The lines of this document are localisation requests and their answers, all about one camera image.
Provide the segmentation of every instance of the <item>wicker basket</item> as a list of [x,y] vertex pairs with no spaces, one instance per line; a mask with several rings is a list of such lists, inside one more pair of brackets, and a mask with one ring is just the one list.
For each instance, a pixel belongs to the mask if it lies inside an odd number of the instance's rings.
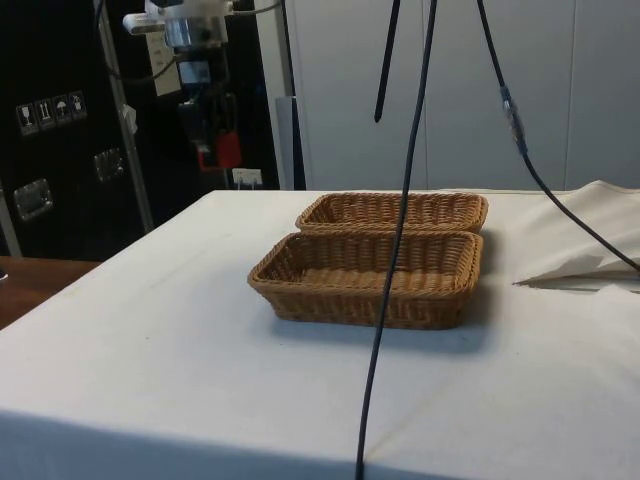
[[[294,233],[251,271],[249,284],[281,318],[373,325],[393,239],[387,232]],[[404,235],[385,325],[459,325],[481,252],[482,238],[472,233]]]
[[[394,231],[399,210],[396,193],[334,193],[320,197],[296,225],[306,232]],[[411,194],[405,232],[477,233],[488,210],[484,197],[470,193]]]

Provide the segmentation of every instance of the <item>white cloth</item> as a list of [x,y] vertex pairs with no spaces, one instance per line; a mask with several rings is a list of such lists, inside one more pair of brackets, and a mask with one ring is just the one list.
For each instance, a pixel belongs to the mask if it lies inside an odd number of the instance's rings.
[[[640,263],[640,191],[598,181],[558,198],[609,243]],[[633,272],[637,277],[630,266],[550,201],[514,219],[509,235],[514,283],[607,272]]]
[[[0,479],[349,479],[373,331],[277,319],[250,268],[315,198],[216,192],[0,332]],[[367,479],[635,479],[640,297],[510,285],[487,194],[462,328],[388,330]]]

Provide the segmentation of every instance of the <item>white wall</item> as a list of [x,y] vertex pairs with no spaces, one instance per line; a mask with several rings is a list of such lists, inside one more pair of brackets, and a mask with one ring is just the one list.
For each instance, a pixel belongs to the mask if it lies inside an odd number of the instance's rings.
[[[288,0],[309,188],[401,186],[429,0],[403,0],[373,122],[391,0]],[[640,187],[640,1],[486,0],[531,157],[552,188]],[[475,0],[441,0],[414,188],[533,189],[501,108]]]

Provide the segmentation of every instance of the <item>cable connector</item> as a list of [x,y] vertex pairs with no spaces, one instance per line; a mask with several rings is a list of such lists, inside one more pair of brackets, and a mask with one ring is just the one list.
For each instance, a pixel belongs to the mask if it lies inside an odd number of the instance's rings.
[[504,115],[507,117],[509,125],[511,126],[511,135],[513,136],[513,141],[516,142],[520,154],[525,155],[528,149],[527,142],[524,139],[524,127],[522,126],[522,121],[520,120],[518,107],[511,98],[509,87],[507,87],[506,85],[504,87],[501,87],[500,95],[502,96],[502,109],[504,111]]

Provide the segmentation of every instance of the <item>hanging cable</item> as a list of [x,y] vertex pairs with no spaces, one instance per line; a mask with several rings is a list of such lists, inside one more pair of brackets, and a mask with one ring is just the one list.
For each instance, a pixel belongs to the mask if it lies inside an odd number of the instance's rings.
[[[100,19],[102,18],[102,12],[104,11],[104,2],[105,0],[100,0],[98,2],[98,5],[96,6],[96,13],[95,13],[94,25],[93,25],[93,35],[96,38],[96,41],[100,38]],[[105,68],[107,69],[107,72],[109,72],[109,75],[111,75],[114,78],[117,78],[125,85],[133,85],[133,86],[147,85],[149,83],[155,82],[156,79],[160,78],[162,75],[167,73],[169,69],[176,63],[176,59],[174,57],[171,59],[169,63],[167,63],[164,67],[162,67],[162,69],[159,72],[155,73],[154,75],[149,75],[147,77],[142,77],[142,78],[128,78],[128,77],[123,77],[120,74],[120,72],[113,69],[111,65],[109,65],[109,63],[107,62],[107,58],[104,55],[102,56],[102,60]]]
[[418,99],[416,101],[416,110],[413,116],[413,124],[411,125],[411,134],[409,136],[409,146],[407,148],[407,160],[404,170],[404,182],[402,185],[402,197],[400,200],[400,212],[398,214],[398,223],[396,225],[395,239],[393,241],[393,250],[391,253],[391,262],[387,277],[384,283],[382,293],[382,301],[380,303],[380,311],[378,313],[378,322],[376,325],[376,333],[373,340],[373,348],[371,349],[371,361],[369,363],[369,372],[367,375],[367,385],[364,391],[364,401],[362,404],[362,416],[360,418],[360,432],[358,437],[358,455],[356,460],[356,480],[364,479],[364,447],[367,437],[367,420],[369,418],[369,405],[371,403],[371,391],[373,389],[373,379],[376,374],[376,366],[378,364],[378,353],[380,351],[380,341],[382,340],[382,331],[384,329],[384,320],[387,313],[387,305],[391,295],[391,285],[393,282],[393,274],[396,270],[398,261],[398,253],[400,251],[400,243],[402,241],[402,232],[404,229],[404,221],[407,216],[407,205],[409,203],[409,188],[411,185],[411,170],[413,167],[413,153],[416,147],[416,138],[418,136],[418,128],[420,127],[420,118],[422,116],[422,107],[427,87],[427,74],[429,72],[429,63],[431,59],[431,45],[433,44],[433,29],[436,20],[436,7],[438,0],[431,0],[429,8],[429,22],[427,26],[427,38],[422,56],[422,69],[420,73],[420,87],[418,89]]
[[398,29],[398,15],[400,14],[400,0],[393,0],[391,7],[391,19],[389,20],[389,31],[387,32],[387,44],[384,48],[384,58],[382,60],[382,72],[380,73],[380,86],[378,87],[378,98],[376,100],[376,111],[373,115],[376,123],[382,118],[384,100],[387,96],[387,82],[389,81],[389,70],[391,68],[391,56],[393,54],[393,43],[396,39]]
[[571,210],[565,207],[560,200],[553,194],[551,189],[544,183],[538,172],[534,168],[531,163],[531,159],[529,158],[527,143],[524,136],[524,128],[522,126],[522,121],[520,120],[520,115],[518,114],[518,109],[516,107],[515,102],[511,98],[511,93],[509,92],[509,88],[506,86],[504,82],[504,77],[502,76],[502,70],[500,69],[500,62],[498,61],[498,56],[496,54],[495,46],[493,45],[493,39],[491,38],[491,30],[489,29],[489,22],[487,21],[487,13],[484,9],[483,0],[477,0],[478,2],[478,10],[480,11],[480,20],[482,21],[482,29],[484,30],[484,36],[487,41],[487,46],[489,47],[489,54],[491,55],[491,61],[493,63],[493,69],[495,70],[496,77],[498,79],[498,85],[500,86],[500,94],[502,96],[502,104],[511,125],[511,131],[513,134],[513,139],[518,146],[518,151],[524,160],[524,164],[527,167],[527,170],[531,174],[533,180],[538,184],[540,190],[542,190],[549,200],[551,200],[556,207],[560,209],[562,213],[564,213],[567,217],[569,217],[573,222],[575,222],[580,228],[582,228],[585,232],[591,235],[595,240],[597,240],[602,246],[604,246],[607,250],[613,253],[616,257],[622,260],[624,263],[629,265],[634,270],[640,272],[640,265],[627,257],[624,253],[618,250],[616,247],[611,245],[607,240],[605,240],[602,236],[600,236],[595,230],[593,230],[589,225],[584,223],[580,218],[578,218]]
[[234,17],[248,17],[252,15],[258,15],[260,13],[265,13],[270,10],[275,10],[280,5],[282,5],[282,1],[277,1],[273,5],[269,5],[268,7],[257,8],[255,10],[238,10],[238,11],[234,11],[231,15]]

